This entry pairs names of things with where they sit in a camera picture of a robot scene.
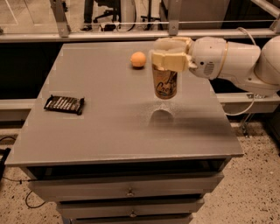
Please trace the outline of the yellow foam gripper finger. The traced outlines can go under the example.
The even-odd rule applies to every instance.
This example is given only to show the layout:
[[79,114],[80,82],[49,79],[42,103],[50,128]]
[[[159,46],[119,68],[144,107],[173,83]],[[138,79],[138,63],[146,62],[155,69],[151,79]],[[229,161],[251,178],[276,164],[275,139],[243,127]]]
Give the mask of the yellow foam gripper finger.
[[189,67],[190,56],[184,52],[151,52],[151,62],[153,65],[164,70],[182,72]]
[[193,40],[189,37],[159,38],[155,41],[153,49],[170,53],[187,53]]

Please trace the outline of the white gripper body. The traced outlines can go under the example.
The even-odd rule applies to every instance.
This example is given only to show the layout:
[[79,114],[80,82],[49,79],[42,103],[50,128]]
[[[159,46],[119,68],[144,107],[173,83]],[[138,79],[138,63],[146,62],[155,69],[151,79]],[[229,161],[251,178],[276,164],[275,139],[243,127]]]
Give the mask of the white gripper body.
[[190,68],[190,72],[200,78],[217,78],[227,47],[227,41],[223,38],[204,37],[195,40],[190,49],[195,67]]

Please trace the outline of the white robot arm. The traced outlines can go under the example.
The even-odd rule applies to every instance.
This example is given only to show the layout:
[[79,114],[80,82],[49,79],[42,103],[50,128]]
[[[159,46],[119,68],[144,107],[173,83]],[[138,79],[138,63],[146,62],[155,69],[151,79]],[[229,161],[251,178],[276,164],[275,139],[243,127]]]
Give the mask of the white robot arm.
[[154,66],[164,70],[227,80],[254,94],[269,96],[280,90],[279,36],[263,47],[214,37],[160,38],[150,57]]

